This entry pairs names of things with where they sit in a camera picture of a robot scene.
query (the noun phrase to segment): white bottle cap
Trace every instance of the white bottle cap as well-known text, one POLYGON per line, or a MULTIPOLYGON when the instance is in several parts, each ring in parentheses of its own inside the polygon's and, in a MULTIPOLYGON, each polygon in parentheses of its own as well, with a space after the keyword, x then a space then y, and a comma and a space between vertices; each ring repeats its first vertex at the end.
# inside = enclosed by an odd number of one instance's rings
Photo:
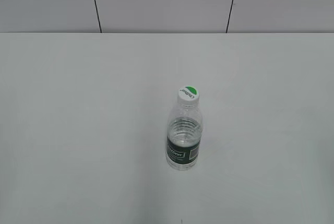
POLYGON ((182 105, 197 105, 199 102, 199 92, 195 87, 181 87, 178 90, 177 101, 182 105))

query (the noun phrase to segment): clear plastic bottle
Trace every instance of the clear plastic bottle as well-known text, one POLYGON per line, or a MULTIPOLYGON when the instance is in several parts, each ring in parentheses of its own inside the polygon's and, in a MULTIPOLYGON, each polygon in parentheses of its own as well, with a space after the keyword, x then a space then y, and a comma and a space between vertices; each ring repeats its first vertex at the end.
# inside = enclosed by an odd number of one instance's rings
POLYGON ((198 90, 182 87, 168 119, 166 158, 169 165, 178 170, 187 170, 197 161, 203 130, 198 104, 198 90))

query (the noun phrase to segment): white tabletop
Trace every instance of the white tabletop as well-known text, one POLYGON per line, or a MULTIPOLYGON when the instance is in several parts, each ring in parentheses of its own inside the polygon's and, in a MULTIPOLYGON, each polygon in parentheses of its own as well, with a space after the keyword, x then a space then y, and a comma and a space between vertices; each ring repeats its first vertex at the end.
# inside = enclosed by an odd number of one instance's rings
POLYGON ((333 68, 334 34, 0 34, 0 223, 333 224, 333 68))

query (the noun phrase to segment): bottle label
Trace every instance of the bottle label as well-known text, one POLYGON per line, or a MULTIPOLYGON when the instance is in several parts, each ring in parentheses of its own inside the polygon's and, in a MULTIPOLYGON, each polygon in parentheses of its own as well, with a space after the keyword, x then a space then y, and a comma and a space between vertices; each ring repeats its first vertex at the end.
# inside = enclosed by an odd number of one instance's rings
POLYGON ((199 143, 191 147, 180 147, 175 145, 167 137, 166 150, 168 157, 178 164, 189 164, 198 156, 199 143))

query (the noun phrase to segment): bottle base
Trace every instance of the bottle base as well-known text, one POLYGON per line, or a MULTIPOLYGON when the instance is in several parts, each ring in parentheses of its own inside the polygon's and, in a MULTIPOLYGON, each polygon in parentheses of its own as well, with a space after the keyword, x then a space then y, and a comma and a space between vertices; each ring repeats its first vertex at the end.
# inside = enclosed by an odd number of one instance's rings
POLYGON ((191 162, 191 163, 189 163, 189 164, 178 164, 178 163, 172 161, 172 160, 168 157, 168 154, 166 153, 166 160, 167 160, 167 163, 168 163, 172 168, 174 168, 174 169, 176 169, 176 170, 180 170, 180 171, 185 171, 185 170, 188 170, 188 169, 192 168, 192 167, 196 164, 196 162, 197 162, 197 157, 196 157, 196 159, 195 159, 193 162, 191 162))

